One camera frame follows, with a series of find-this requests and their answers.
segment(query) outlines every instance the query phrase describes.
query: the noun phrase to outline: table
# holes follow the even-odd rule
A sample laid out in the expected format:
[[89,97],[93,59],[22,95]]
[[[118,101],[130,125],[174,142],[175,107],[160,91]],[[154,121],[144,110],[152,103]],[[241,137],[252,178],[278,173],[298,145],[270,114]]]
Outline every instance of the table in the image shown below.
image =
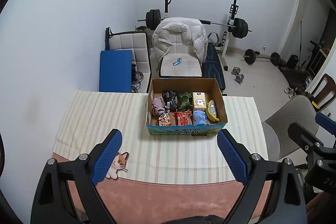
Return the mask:
[[[253,97],[224,96],[225,128],[250,153],[268,159]],[[120,152],[129,152],[128,172],[118,177],[149,183],[204,184],[234,180],[217,146],[207,137],[150,135],[145,125],[147,94],[77,91],[63,119],[54,152],[68,160],[89,153],[111,129],[122,132]]]
[[[224,96],[232,136],[250,153],[268,159],[260,117],[252,97]],[[112,128],[123,134],[120,152],[129,152],[128,172],[105,179],[97,190],[119,224],[157,224],[194,215],[225,218],[243,189],[217,147],[207,137],[150,135],[145,126],[147,94],[77,91],[61,124],[53,157],[59,162],[89,153]],[[74,182],[69,188],[84,211]],[[270,182],[266,182],[252,217],[260,216]]]

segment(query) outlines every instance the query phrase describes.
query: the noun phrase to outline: gray chair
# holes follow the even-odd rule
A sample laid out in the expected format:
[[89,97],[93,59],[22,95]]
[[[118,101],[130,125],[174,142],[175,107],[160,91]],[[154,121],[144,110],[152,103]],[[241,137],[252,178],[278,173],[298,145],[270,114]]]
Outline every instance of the gray chair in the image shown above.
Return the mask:
[[262,122],[268,160],[277,161],[299,149],[299,146],[288,136],[287,130],[291,123],[298,122],[310,133],[316,135],[319,125],[315,122],[315,115],[315,109],[308,98],[297,95]]

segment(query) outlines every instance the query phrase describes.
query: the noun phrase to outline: brown wooden chair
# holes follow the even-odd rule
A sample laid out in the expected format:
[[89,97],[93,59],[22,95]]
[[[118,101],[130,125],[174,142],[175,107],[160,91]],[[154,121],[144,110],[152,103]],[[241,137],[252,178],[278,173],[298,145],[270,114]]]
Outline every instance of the brown wooden chair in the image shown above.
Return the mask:
[[[317,91],[319,86],[321,85],[322,81],[326,79],[327,83],[326,85],[322,88],[322,90],[317,94],[314,95],[314,93]],[[317,103],[317,105],[322,102],[323,99],[325,99],[330,93],[333,93],[332,98],[330,98],[327,102],[325,102],[323,105],[319,106],[318,111],[321,111],[324,109],[329,103],[331,103],[335,98],[336,98],[336,84],[334,79],[327,75],[326,73],[322,76],[320,82],[317,84],[311,95],[314,96],[314,102]]]

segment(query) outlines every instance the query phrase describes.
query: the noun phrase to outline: chair backrest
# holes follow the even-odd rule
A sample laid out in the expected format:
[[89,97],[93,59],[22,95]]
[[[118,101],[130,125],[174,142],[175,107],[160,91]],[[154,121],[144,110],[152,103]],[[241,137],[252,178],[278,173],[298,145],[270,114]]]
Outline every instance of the chair backrest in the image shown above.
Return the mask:
[[322,100],[325,99],[330,93],[333,93],[333,96],[326,103],[319,106],[320,110],[324,109],[328,104],[330,104],[336,98],[335,81],[331,76],[329,76],[326,73],[322,76],[321,80],[319,81],[319,83],[317,84],[317,86],[315,87],[311,95],[314,95],[314,93],[317,91],[317,89],[319,88],[319,86],[321,85],[324,79],[327,81],[327,83],[321,89],[321,91],[316,96],[314,96],[315,97],[314,102],[317,103],[317,105],[319,105],[319,103],[322,102]]
[[297,95],[265,122],[273,128],[280,143],[279,159],[287,156],[299,148],[288,136],[288,127],[293,122],[298,122],[314,136],[319,125],[315,122],[316,112],[309,99],[303,95]]
[[191,41],[187,43],[183,42],[182,35],[180,32],[169,31],[171,36],[172,46],[169,50],[169,53],[181,53],[181,54],[193,54],[194,45]]
[[132,50],[132,64],[136,64],[136,70],[144,75],[152,77],[150,47],[146,32],[121,32],[114,33],[109,39],[110,50]]

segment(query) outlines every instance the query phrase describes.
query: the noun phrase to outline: cat ear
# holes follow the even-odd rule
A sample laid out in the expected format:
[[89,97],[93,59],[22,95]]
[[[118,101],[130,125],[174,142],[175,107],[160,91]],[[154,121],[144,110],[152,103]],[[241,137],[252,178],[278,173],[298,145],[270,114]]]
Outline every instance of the cat ear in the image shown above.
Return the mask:
[[126,160],[127,157],[128,157],[128,155],[129,155],[129,153],[128,153],[128,152],[124,152],[124,153],[122,153],[122,155],[124,156],[124,158],[125,158],[125,160]]

